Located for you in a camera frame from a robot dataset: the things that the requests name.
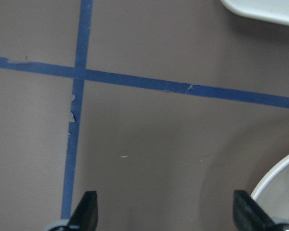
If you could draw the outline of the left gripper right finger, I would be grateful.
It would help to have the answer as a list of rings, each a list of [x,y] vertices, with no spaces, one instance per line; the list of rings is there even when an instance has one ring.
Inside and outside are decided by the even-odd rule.
[[[239,231],[289,231],[289,221],[276,221],[244,190],[233,193],[233,222]]]

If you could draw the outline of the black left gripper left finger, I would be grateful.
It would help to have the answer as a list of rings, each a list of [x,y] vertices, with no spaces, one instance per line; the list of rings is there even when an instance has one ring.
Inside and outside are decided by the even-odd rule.
[[[61,220],[48,226],[49,231],[95,231],[98,225],[98,201],[96,191],[84,193],[69,220]]]

